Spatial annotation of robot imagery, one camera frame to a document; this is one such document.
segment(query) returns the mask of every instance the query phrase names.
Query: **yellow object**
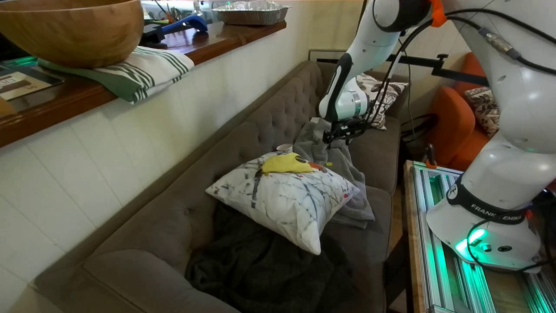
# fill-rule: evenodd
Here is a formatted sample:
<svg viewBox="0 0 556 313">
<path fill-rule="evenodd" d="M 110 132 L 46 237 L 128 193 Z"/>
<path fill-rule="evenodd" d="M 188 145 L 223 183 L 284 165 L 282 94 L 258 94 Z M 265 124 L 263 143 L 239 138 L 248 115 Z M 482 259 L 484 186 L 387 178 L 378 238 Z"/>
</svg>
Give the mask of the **yellow object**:
<svg viewBox="0 0 556 313">
<path fill-rule="evenodd" d="M 298 153 L 286 153 L 268 158 L 263 164 L 263 174 L 272 172 L 314 172 L 317 171 L 308 162 L 301 162 Z"/>
</svg>

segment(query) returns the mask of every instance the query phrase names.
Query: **couch armrest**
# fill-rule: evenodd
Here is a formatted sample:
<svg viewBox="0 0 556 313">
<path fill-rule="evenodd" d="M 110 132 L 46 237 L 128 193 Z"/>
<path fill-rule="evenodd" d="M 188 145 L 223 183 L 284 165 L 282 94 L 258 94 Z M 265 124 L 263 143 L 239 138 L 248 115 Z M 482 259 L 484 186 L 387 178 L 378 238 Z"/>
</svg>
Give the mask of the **couch armrest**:
<svg viewBox="0 0 556 313">
<path fill-rule="evenodd" d="M 449 165 L 475 132 L 477 122 L 468 101 L 453 87 L 440 87 L 430 113 L 439 117 L 437 125 L 426 134 L 435 146 L 437 162 Z"/>
<path fill-rule="evenodd" d="M 110 252 L 89 259 L 84 268 L 140 311 L 237 313 L 230 305 L 192 287 L 183 273 L 145 251 Z"/>
</svg>

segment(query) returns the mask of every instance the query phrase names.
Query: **wall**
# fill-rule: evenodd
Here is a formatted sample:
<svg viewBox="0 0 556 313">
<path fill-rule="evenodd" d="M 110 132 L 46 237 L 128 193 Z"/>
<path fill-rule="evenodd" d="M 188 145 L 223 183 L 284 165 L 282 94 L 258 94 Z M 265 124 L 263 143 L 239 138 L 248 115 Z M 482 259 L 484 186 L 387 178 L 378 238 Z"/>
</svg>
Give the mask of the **wall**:
<svg viewBox="0 0 556 313">
<path fill-rule="evenodd" d="M 312 49 L 347 51 L 352 44 L 364 7 L 364 0 L 314 0 Z"/>
<path fill-rule="evenodd" d="M 0 311 L 51 311 L 29 285 L 44 268 L 307 59 L 310 2 L 284 4 L 287 30 L 148 103 L 114 101 L 0 148 Z"/>
<path fill-rule="evenodd" d="M 470 47 L 451 21 L 442 28 L 428 28 L 407 49 L 409 56 L 428 59 L 437 59 L 439 54 L 449 54 L 444 66 L 449 70 L 459 70 L 466 52 L 470 52 Z M 407 65 L 400 65 L 397 73 L 413 78 L 411 105 L 406 106 L 402 120 L 411 120 L 426 113 L 435 91 L 440 85 L 454 84 L 454 80 L 433 77 L 432 68 L 413 66 L 409 70 Z"/>
</svg>

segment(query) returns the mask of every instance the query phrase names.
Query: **orange chair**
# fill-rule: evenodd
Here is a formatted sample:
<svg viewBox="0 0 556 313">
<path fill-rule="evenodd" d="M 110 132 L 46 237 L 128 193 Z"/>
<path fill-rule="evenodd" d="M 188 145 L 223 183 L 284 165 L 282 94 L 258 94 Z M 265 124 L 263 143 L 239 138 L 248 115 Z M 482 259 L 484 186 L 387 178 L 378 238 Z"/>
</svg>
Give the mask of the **orange chair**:
<svg viewBox="0 0 556 313">
<path fill-rule="evenodd" d="M 461 72 L 486 75 L 472 52 Z M 430 113 L 437 115 L 439 122 L 426 134 L 426 139 L 435 146 L 439 165 L 466 171 L 489 141 L 465 98 L 465 92 L 475 87 L 479 85 L 458 82 L 454 87 L 440 87 L 433 98 Z"/>
</svg>

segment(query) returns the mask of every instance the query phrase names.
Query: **paint splatter pillow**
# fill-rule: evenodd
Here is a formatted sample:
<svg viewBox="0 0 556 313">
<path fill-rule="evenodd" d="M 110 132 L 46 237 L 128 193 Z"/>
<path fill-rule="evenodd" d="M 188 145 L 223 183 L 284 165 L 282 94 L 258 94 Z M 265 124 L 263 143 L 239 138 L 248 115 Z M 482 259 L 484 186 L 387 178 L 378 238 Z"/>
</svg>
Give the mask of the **paint splatter pillow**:
<svg viewBox="0 0 556 313">
<path fill-rule="evenodd" d="M 331 218 L 360 190 L 343 176 L 317 167 L 301 172 L 267 172 L 263 155 L 234 169 L 208 193 L 286 237 L 298 247 L 320 254 L 320 235 Z"/>
</svg>

